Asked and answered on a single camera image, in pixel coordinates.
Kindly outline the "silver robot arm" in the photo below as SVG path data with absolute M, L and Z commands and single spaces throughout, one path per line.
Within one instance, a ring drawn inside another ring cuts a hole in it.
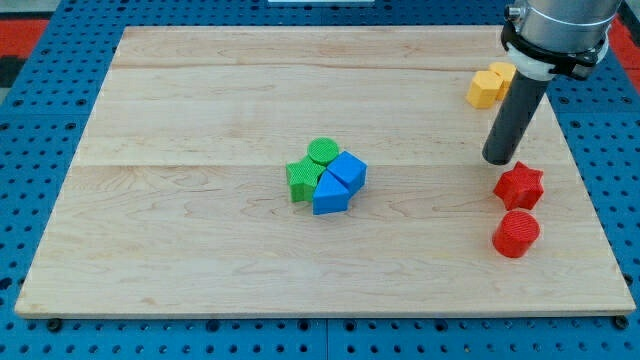
M 585 80 L 609 49 L 620 0 L 515 0 L 501 42 L 518 72 L 536 81 Z

